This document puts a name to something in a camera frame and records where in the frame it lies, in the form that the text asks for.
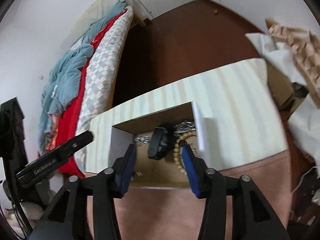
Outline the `black smart watch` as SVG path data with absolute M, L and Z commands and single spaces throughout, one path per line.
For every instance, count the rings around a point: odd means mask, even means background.
M 163 159 L 168 151 L 167 130 L 164 127 L 156 127 L 148 148 L 148 158 L 153 160 Z

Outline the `white cardboard box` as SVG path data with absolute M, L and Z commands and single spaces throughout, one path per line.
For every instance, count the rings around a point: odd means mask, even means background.
M 120 120 L 119 114 L 120 110 L 112 109 L 91 121 L 94 139 L 86 147 L 86 172 L 111 167 L 130 146 L 133 163 L 129 174 L 134 187 L 191 187 L 197 174 L 192 160 L 211 166 L 207 128 L 197 102 L 129 120 Z

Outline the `red blanket with flower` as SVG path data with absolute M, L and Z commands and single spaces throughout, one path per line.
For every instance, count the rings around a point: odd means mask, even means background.
M 110 20 L 110 22 L 108 22 L 107 25 L 101 30 L 101 32 L 93 39 L 93 41 L 90 42 L 90 44 L 94 48 L 94 52 L 97 49 L 106 31 L 111 27 L 111 25 L 117 19 L 117 16 L 114 17 L 112 20 Z M 53 137 L 49 141 L 49 144 L 46 147 L 45 153 L 56 148 L 57 146 L 62 145 L 67 140 L 72 139 L 74 136 L 76 136 L 76 133 L 75 133 L 76 127 L 79 119 L 81 103 L 84 97 L 86 69 L 89 65 L 89 61 L 92 58 L 92 56 L 88 59 L 85 66 L 82 68 L 81 79 L 80 79 L 80 89 L 79 89 L 78 96 L 70 103 L 70 105 L 66 108 L 66 110 L 60 116 L 58 115 L 53 116 L 54 129 L 50 133 Z

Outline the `pink and striped table mat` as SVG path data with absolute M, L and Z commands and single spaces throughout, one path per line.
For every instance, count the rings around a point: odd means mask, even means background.
M 111 167 L 135 136 L 150 137 L 115 202 L 123 239 L 288 239 L 290 153 L 265 60 L 157 88 L 89 128 L 88 173 Z

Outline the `teal quilt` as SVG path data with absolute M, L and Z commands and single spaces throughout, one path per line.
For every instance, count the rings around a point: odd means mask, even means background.
M 123 12 L 125 6 L 124 1 L 116 3 L 107 14 L 86 27 L 86 32 L 76 40 L 74 48 L 65 53 L 51 70 L 41 99 L 42 113 L 37 133 L 40 154 L 46 152 L 53 137 L 50 134 L 54 129 L 53 116 L 60 116 L 79 94 L 82 68 L 94 53 L 90 42 L 110 20 Z

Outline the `checkered mattress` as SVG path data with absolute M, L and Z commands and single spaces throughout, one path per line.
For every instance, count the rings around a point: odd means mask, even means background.
M 89 61 L 76 135 L 88 130 L 93 118 L 112 107 L 120 57 L 132 19 L 133 9 L 128 5 L 106 31 Z

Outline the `brown cardboard box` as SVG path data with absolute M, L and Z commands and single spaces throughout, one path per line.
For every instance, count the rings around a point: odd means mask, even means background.
M 293 113 L 308 95 L 308 90 L 289 78 L 267 62 L 267 82 L 272 98 L 280 111 Z

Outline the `beige patterned scarf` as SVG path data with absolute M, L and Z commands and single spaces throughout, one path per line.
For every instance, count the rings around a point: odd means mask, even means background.
M 268 33 L 274 42 L 284 42 L 293 52 L 296 68 L 306 81 L 306 88 L 319 106 L 319 39 L 311 31 L 284 26 L 267 19 Z

